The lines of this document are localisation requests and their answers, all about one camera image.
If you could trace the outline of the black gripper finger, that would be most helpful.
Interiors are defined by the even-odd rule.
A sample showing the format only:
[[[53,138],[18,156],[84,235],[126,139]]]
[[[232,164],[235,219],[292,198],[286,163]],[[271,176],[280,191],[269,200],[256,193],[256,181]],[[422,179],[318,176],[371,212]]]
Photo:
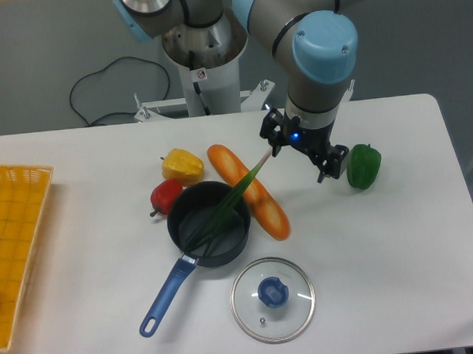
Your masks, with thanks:
[[[318,164],[319,177],[317,182],[322,183],[328,177],[339,180],[348,164],[348,154],[349,148],[347,146],[329,145],[326,149],[326,154]]]
[[[283,123],[283,115],[275,108],[268,111],[261,123],[260,136],[272,147],[273,157],[276,157],[284,146],[284,133],[281,130]]]

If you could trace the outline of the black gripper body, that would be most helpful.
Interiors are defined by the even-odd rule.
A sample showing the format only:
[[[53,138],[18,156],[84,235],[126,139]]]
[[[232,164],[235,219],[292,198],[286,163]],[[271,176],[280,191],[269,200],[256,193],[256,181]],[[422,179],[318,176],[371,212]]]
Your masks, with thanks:
[[[297,117],[289,119],[277,110],[273,110],[273,119],[280,128],[276,131],[275,155],[279,154],[281,147],[290,146],[305,154],[317,166],[330,163],[333,153],[330,135],[334,121],[323,128],[306,128],[301,121],[297,121]]]

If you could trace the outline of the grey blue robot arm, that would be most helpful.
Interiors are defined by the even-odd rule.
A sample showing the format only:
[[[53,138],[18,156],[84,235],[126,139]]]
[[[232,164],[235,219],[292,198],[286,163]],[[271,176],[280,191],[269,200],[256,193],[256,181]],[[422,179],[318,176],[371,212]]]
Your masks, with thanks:
[[[238,59],[255,39],[286,71],[287,102],[270,112],[261,137],[274,153],[290,146],[339,178],[349,150],[332,145],[337,111],[353,85],[357,29],[346,8],[364,0],[113,0],[140,42],[159,38],[177,65],[189,114],[239,110]]]

